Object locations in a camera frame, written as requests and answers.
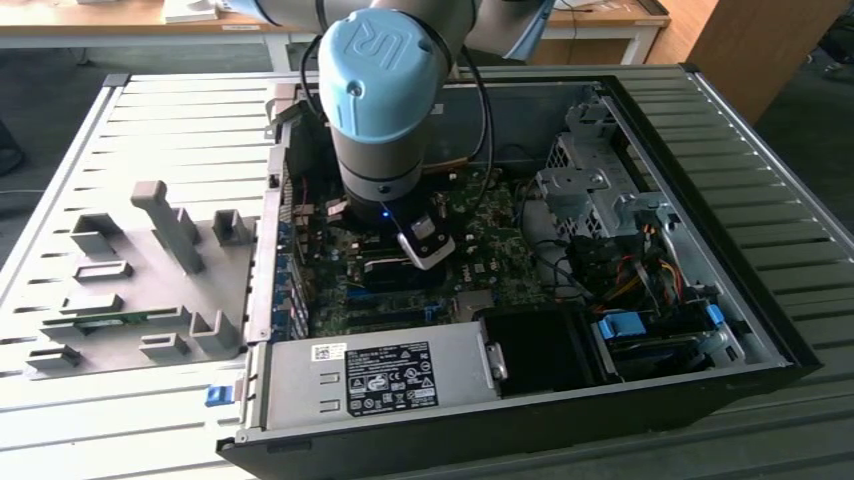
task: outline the blue tab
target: blue tab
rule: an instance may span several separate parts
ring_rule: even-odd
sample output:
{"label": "blue tab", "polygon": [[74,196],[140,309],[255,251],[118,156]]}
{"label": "blue tab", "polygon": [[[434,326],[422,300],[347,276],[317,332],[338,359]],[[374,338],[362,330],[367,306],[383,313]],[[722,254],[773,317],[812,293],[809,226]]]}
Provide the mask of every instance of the blue tab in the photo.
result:
{"label": "blue tab", "polygon": [[599,331],[606,340],[646,334],[646,327],[637,312],[611,313],[599,320]]}
{"label": "blue tab", "polygon": [[724,323],[724,312],[721,311],[721,307],[714,303],[706,307],[706,313],[712,317],[712,321],[716,325],[721,325]]}
{"label": "blue tab", "polygon": [[209,387],[209,397],[205,401],[206,407],[219,407],[235,403],[235,387],[211,385]]}

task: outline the wooden desk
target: wooden desk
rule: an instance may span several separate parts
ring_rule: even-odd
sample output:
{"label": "wooden desk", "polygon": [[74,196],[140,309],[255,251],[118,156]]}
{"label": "wooden desk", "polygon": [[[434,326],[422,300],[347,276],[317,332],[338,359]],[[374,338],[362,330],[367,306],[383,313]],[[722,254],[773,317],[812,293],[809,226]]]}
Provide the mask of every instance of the wooden desk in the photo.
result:
{"label": "wooden desk", "polygon": [[[554,12],[545,39],[614,40],[624,45],[617,61],[644,63],[668,17],[650,16],[636,0],[610,0],[607,5],[590,7],[597,11],[574,17],[570,12]],[[162,6],[162,0],[91,5],[74,0],[0,0],[0,48],[261,43],[269,48],[274,71],[293,71],[287,45],[314,37],[229,13],[221,13],[219,20],[167,25]],[[578,50],[575,58],[590,58],[591,53]]]}
{"label": "wooden desk", "polygon": [[534,65],[642,64],[668,15],[650,15],[636,0],[607,0],[570,12],[561,1],[549,19]]}
{"label": "wooden desk", "polygon": [[660,0],[673,22],[649,63],[696,64],[752,123],[760,120],[849,0]]}

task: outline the black cable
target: black cable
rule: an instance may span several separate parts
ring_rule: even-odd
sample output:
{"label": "black cable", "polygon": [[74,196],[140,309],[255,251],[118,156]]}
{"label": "black cable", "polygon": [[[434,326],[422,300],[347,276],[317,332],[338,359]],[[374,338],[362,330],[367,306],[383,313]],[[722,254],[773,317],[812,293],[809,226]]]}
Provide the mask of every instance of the black cable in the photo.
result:
{"label": "black cable", "polygon": [[481,187],[481,192],[478,193],[478,200],[475,201],[475,204],[467,212],[467,215],[471,216],[478,211],[481,203],[483,203],[486,190],[490,186],[490,178],[493,177],[493,165],[495,163],[495,126],[493,122],[493,105],[490,103],[490,94],[486,91],[483,77],[481,77],[481,71],[478,70],[475,62],[471,60],[471,55],[469,54],[469,49],[466,48],[466,46],[463,46],[461,54],[463,56],[463,59],[466,60],[466,63],[469,64],[471,76],[475,78],[478,94],[481,95],[481,111],[483,113],[483,130],[481,132],[481,141],[478,142],[478,148],[475,149],[475,153],[471,155],[471,158],[474,158],[475,155],[481,153],[483,146],[487,147],[486,176],[483,177],[483,186]]}
{"label": "black cable", "polygon": [[[534,256],[534,259],[542,263],[543,265],[546,265],[554,272],[555,275],[562,275],[563,278],[567,279],[567,281],[570,282],[570,286],[575,287],[575,289],[578,290],[578,293],[581,296],[583,296],[587,299],[594,299],[594,295],[593,293],[590,293],[590,290],[587,290],[585,288],[585,286],[578,282],[578,280],[575,280],[575,277],[573,277],[573,275],[563,270],[561,267],[558,267],[558,265],[555,265],[554,263],[551,263],[549,260],[546,260],[546,258],[543,258],[543,256],[539,254],[539,252],[537,251],[537,246],[531,245],[529,243],[527,238],[525,238],[525,205],[527,204],[529,201],[529,194],[531,193],[531,187],[534,186],[534,182],[537,181],[537,178],[531,178],[531,181],[529,182],[527,186],[525,187],[523,193],[522,193],[522,204],[519,205],[519,236],[522,237],[522,242],[525,243],[525,246],[527,247],[529,251],[531,252],[531,255]],[[561,240],[543,240],[537,242],[537,245],[541,245],[542,243],[547,243],[547,242],[559,242]]]}
{"label": "black cable", "polygon": [[311,110],[311,113],[314,113],[315,117],[318,117],[318,120],[321,120],[321,122],[326,122],[326,118],[323,117],[323,113],[321,111],[322,108],[318,107],[318,105],[315,104],[315,99],[311,96],[311,90],[309,90],[309,80],[306,78],[306,68],[309,66],[309,57],[311,57],[311,52],[314,52],[318,49],[318,46],[321,45],[321,40],[323,40],[323,35],[318,35],[315,37],[315,39],[309,44],[309,47],[306,47],[306,51],[303,52],[303,57],[301,58],[301,61],[299,61],[299,84],[301,84],[301,87],[303,88],[306,101],[309,102],[309,110]]}

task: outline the side panel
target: side panel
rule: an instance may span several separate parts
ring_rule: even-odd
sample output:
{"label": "side panel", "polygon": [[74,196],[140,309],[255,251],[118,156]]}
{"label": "side panel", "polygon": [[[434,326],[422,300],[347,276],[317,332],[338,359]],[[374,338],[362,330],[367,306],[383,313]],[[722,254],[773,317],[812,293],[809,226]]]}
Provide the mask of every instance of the side panel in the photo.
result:
{"label": "side panel", "polygon": [[249,445],[225,441],[218,453],[261,479],[361,478],[680,428],[801,375],[784,368],[330,435]]}

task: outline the warning label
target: warning label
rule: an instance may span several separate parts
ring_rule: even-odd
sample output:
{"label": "warning label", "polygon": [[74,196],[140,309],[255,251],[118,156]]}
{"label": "warning label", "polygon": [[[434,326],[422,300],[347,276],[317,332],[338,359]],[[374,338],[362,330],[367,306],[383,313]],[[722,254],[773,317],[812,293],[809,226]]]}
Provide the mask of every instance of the warning label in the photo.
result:
{"label": "warning label", "polygon": [[427,342],[349,350],[346,368],[354,417],[439,405]]}

